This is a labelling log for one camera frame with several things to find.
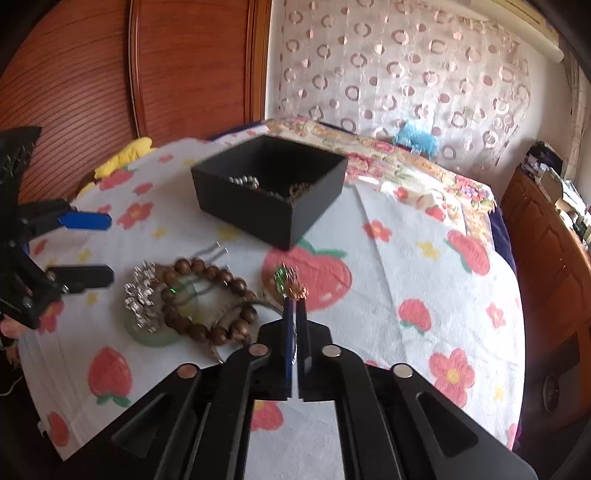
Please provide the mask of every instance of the white cable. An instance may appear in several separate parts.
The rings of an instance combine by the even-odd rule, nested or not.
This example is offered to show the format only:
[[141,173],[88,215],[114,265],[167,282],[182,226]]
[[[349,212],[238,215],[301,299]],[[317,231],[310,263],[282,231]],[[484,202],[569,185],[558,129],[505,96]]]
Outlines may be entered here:
[[16,386],[17,383],[19,383],[22,380],[22,375],[20,377],[18,377],[10,386],[10,388],[8,389],[7,392],[5,393],[0,393],[0,397],[7,397],[12,393],[12,390],[14,390],[14,387]]

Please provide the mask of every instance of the metal bolt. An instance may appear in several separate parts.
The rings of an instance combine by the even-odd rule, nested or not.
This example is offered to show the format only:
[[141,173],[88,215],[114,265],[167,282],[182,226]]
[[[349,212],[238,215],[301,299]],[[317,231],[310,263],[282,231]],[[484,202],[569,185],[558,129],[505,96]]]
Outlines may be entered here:
[[409,378],[413,375],[413,369],[407,364],[394,365],[394,375],[398,378]]
[[248,348],[248,353],[252,356],[263,356],[269,352],[269,347],[262,343],[255,343]]
[[177,368],[177,375],[180,378],[193,378],[197,375],[197,367],[193,364],[184,364]]
[[324,347],[322,347],[322,355],[330,358],[338,357],[340,356],[340,348],[336,345],[324,345]]

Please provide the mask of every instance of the wooden dresser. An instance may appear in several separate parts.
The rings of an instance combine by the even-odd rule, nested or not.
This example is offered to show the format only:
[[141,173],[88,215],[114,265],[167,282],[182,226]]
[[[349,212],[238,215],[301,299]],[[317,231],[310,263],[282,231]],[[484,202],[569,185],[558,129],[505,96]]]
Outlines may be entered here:
[[516,170],[501,206],[517,265],[525,321],[526,368],[561,355],[576,340],[580,360],[580,407],[591,407],[591,259],[554,205]]

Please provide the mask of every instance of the blue tissue package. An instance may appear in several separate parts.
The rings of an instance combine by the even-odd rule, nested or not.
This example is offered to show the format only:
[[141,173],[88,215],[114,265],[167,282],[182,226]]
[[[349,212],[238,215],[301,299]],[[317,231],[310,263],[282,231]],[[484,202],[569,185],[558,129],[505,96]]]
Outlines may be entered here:
[[439,147],[433,135],[419,130],[408,122],[404,124],[393,140],[394,144],[404,145],[405,147],[425,152],[429,156],[429,160],[437,155],[437,149]]

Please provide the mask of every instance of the wooden bead bracelet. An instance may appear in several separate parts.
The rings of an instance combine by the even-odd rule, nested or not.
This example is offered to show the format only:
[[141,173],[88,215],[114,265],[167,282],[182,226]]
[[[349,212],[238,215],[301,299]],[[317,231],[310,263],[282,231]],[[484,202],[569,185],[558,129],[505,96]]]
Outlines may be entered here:
[[[213,284],[227,287],[233,294],[242,298],[244,305],[239,317],[232,322],[229,331],[222,325],[218,325],[217,322],[209,330],[206,325],[193,323],[188,317],[179,313],[174,302],[176,291],[173,286],[179,276],[191,274],[205,278]],[[243,278],[234,277],[227,268],[220,269],[215,265],[206,266],[205,261],[199,257],[192,258],[190,261],[186,258],[179,258],[173,267],[157,265],[155,276],[159,282],[164,282],[167,285],[160,294],[164,302],[162,309],[164,323],[179,335],[187,334],[196,342],[203,343],[209,340],[215,346],[224,345],[230,340],[242,342],[250,337],[249,325],[258,320],[258,314],[249,303],[256,301],[257,297],[252,290],[248,289]]]

